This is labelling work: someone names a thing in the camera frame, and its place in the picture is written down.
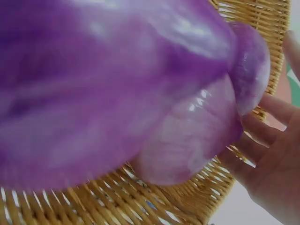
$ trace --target purple silicone object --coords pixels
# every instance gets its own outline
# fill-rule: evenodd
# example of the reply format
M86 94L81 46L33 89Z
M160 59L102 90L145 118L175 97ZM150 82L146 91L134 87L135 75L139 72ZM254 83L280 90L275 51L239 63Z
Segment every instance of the purple silicone object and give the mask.
M0 10L5 188L61 189L121 166L235 56L206 0L2 0Z
M266 41L251 25L229 23L236 34L237 60L229 75L234 87L239 114L257 107L267 89L271 60Z
M174 185L190 179L243 133L234 90L224 75L181 101L132 161L138 177Z

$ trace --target hand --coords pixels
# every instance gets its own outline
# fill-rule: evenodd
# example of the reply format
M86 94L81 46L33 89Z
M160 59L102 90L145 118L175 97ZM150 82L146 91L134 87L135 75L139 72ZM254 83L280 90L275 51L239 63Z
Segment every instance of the hand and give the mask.
M290 31L284 38L284 52L299 79L300 45ZM262 98L260 107L285 124L286 130L279 131L247 115L243 125L252 138L244 133L235 146L255 167L229 150L222 152L219 159L254 202L281 223L297 225L300 224L300 109L270 95Z

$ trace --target wicker basket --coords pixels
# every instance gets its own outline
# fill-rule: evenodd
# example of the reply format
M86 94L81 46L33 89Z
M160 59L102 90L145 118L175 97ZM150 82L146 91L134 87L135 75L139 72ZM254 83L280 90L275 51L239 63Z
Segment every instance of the wicker basket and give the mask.
M290 0L224 0L212 3L229 21L253 25L268 42L272 70L267 92L281 73ZM255 110L260 119L261 109ZM146 185L130 166L63 192L16 193L1 188L0 225L207 224L234 179L213 159L190 181L173 187Z

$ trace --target green object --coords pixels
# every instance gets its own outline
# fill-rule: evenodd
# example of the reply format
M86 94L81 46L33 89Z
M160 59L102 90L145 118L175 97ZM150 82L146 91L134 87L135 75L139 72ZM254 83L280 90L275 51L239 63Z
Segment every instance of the green object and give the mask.
M289 76L287 77L290 82L291 87L291 96L292 96L292 104L300 107L300 87L299 85Z

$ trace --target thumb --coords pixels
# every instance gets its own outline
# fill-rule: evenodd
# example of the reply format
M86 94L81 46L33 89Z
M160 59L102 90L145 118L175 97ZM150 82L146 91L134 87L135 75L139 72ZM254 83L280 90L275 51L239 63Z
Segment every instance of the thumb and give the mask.
M283 40L283 51L289 65L300 80L300 44L296 34L293 31L288 31Z

